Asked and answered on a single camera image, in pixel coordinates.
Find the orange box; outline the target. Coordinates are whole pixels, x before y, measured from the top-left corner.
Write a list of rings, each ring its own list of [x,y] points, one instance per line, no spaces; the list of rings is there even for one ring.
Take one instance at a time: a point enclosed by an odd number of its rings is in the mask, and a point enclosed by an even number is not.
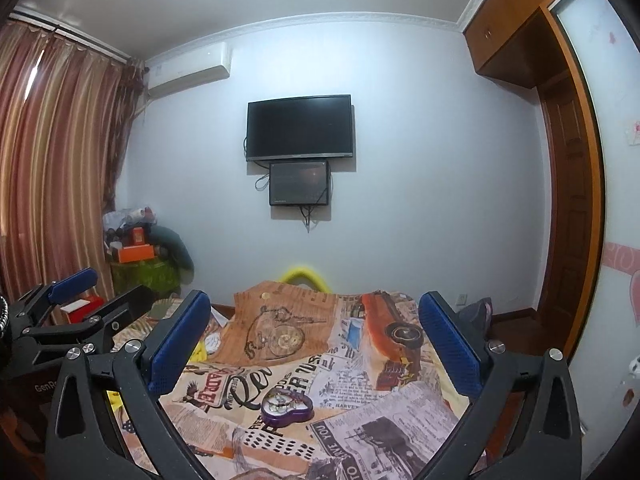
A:
[[[126,246],[117,251],[119,263],[133,263],[154,258],[154,247],[150,244]]]

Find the green covered side table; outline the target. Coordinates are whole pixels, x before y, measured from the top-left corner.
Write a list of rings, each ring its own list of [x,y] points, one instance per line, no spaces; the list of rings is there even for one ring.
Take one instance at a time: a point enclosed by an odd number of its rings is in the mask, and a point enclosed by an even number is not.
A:
[[[123,294],[138,285],[154,292],[156,299],[180,295],[180,274],[175,263],[169,259],[154,258],[130,263],[110,263],[114,291]]]

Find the yellow cloth item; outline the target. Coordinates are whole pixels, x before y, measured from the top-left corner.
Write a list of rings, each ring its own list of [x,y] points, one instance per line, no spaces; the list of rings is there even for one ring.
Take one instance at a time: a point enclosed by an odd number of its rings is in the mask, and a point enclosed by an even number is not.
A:
[[[208,354],[206,351],[205,342],[200,340],[194,347],[188,363],[189,364],[204,363],[207,361],[207,358],[208,358]]]

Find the striped red curtain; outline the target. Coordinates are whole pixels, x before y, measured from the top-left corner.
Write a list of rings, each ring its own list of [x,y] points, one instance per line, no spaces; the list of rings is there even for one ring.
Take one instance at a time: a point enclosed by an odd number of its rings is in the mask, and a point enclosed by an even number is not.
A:
[[[144,89],[143,66],[121,63],[55,32],[1,29],[1,291],[29,289],[81,269],[91,292],[114,296],[102,217]]]

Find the purple heart-shaped tin box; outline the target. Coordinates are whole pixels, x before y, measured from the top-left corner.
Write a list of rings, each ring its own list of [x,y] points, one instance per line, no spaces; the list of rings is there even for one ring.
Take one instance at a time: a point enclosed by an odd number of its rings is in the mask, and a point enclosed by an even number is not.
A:
[[[272,428],[284,428],[314,418],[314,404],[303,393],[285,388],[272,388],[262,399],[262,422]]]

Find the newspaper print bed cover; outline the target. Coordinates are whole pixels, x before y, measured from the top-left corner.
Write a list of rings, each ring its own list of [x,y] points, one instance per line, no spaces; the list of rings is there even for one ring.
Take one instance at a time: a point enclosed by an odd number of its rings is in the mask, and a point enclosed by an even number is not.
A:
[[[200,340],[207,361],[186,364],[160,405],[218,479],[410,479],[469,405],[402,292],[266,281]],[[311,398],[314,418],[264,424],[272,388]]]

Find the yellow curved headboard object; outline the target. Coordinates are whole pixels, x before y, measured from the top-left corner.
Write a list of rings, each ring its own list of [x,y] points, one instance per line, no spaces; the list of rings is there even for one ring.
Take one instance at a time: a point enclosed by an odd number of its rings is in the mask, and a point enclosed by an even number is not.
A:
[[[317,292],[324,292],[325,294],[332,292],[329,285],[326,284],[326,281],[317,272],[308,268],[308,266],[292,266],[292,268],[286,270],[280,278],[278,278],[278,281],[286,284],[303,281]]]

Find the white air conditioner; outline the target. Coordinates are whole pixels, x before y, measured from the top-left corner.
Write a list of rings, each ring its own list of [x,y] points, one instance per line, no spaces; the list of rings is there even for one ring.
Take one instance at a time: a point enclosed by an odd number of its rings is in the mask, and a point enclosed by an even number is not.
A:
[[[212,44],[180,53],[152,65],[148,93],[153,100],[188,90],[201,84],[230,77],[231,50],[228,44]]]

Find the brown wooden door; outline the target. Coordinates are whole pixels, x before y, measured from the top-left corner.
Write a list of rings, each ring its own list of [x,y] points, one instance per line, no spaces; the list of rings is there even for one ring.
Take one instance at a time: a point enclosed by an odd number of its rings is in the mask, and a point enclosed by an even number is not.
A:
[[[558,44],[562,70],[538,87],[551,166],[551,232],[540,297],[552,347],[574,356],[585,329],[601,261],[604,227],[602,148],[591,96],[559,20],[541,11]]]

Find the wooden overhead cabinet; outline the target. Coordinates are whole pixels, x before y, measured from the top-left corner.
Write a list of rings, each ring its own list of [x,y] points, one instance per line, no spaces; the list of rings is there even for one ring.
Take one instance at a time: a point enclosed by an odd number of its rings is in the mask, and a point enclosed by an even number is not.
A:
[[[474,70],[531,89],[566,69],[542,13],[549,0],[485,0],[464,31]]]

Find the small black wall monitor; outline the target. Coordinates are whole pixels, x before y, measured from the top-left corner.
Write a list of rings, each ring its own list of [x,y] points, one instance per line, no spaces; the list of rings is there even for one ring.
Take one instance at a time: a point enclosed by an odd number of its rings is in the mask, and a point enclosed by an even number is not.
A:
[[[269,168],[269,205],[326,206],[331,196],[331,171],[326,160],[273,162]]]

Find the black wall television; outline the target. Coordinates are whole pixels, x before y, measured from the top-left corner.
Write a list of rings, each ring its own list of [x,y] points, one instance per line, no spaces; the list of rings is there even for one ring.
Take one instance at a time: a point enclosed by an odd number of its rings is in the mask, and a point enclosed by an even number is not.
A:
[[[352,97],[296,96],[247,104],[245,158],[270,162],[355,154]]]

